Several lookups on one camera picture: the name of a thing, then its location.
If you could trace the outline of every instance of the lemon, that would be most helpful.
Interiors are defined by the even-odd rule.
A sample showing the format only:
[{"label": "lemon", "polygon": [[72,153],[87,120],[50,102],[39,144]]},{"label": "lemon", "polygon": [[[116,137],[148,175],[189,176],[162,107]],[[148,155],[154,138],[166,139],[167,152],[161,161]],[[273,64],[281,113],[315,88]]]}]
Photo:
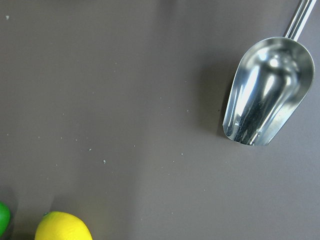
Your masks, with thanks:
[{"label": "lemon", "polygon": [[2,202],[0,202],[0,237],[5,232],[10,221],[10,210]]},{"label": "lemon", "polygon": [[39,223],[34,240],[92,240],[85,223],[61,211],[47,213]]}]

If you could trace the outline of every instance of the green lime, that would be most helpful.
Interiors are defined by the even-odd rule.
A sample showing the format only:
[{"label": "green lime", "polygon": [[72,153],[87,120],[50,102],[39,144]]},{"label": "green lime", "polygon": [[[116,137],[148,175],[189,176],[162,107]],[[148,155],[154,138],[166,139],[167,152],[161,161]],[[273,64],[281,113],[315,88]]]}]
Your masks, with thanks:
[{"label": "green lime", "polygon": [[5,232],[10,221],[10,210],[2,202],[0,202],[0,237]]}]

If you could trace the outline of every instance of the dark gray surface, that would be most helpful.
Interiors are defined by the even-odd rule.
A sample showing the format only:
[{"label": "dark gray surface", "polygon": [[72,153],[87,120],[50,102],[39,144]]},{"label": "dark gray surface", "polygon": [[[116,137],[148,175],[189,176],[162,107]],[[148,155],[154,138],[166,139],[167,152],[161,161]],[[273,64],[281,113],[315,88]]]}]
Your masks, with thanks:
[{"label": "dark gray surface", "polygon": [[297,4],[1,0],[11,239],[33,239],[50,210],[95,240],[320,239],[319,2],[299,39],[316,77],[297,111],[266,147],[222,130],[242,55],[281,36]]}]

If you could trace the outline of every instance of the stainless steel scoop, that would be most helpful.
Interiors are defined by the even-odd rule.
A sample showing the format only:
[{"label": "stainless steel scoop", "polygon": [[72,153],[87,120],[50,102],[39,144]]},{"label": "stainless steel scoop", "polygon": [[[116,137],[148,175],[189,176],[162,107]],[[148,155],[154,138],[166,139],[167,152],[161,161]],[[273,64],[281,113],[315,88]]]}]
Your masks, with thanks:
[{"label": "stainless steel scoop", "polygon": [[267,145],[307,94],[315,65],[298,39],[316,0],[302,0],[284,37],[264,39],[241,59],[223,120],[225,135]]}]

